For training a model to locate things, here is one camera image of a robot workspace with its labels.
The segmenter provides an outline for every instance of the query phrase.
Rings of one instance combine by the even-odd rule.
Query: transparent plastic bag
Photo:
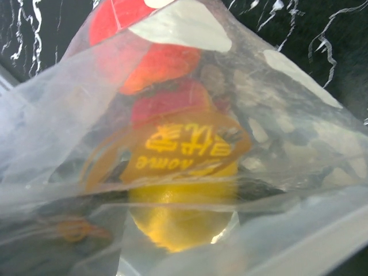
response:
[[[0,240],[45,248],[32,275],[51,273],[59,247],[78,257],[53,275],[119,262],[147,275],[290,207],[262,198],[366,183],[365,128],[306,73],[219,1],[150,3],[102,2],[59,64],[0,98],[1,214],[17,229]],[[50,225],[78,239],[45,236]],[[109,241],[96,251],[93,231]],[[0,271],[29,271],[17,258]]]

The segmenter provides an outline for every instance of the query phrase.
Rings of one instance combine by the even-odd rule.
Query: plastic bag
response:
[[[366,182],[365,129],[312,78],[219,1],[164,2],[102,2],[0,98],[0,271],[147,275],[289,208],[262,198]]]

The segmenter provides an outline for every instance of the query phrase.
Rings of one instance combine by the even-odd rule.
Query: clear plastic packaging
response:
[[[6,275],[148,275],[367,181],[363,125],[220,1],[102,2],[0,110]]]

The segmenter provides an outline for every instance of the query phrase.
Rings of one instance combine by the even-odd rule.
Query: red object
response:
[[[127,30],[129,26],[146,18],[155,10],[148,7],[144,0],[105,1],[99,6],[92,19],[89,33],[90,44],[95,45],[122,30],[129,32]],[[133,35],[136,37],[136,41],[131,42],[131,44],[139,44],[141,47],[127,45],[121,49],[121,54],[116,58],[121,60],[122,66],[127,56],[143,55],[143,58],[120,89],[123,94],[137,94],[143,88],[154,83],[184,76],[192,72],[200,60],[201,51],[199,49],[181,45],[150,43],[135,34]]]
[[[161,90],[153,97],[137,100],[132,110],[132,122],[147,122],[185,110],[210,109],[211,101],[202,84],[192,79],[181,79],[177,85],[174,91]]]

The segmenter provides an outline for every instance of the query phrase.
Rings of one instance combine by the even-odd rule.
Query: black marble surface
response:
[[[98,1],[1,0],[0,64],[21,82],[54,65]],[[368,118],[368,0],[223,2],[356,117]]]

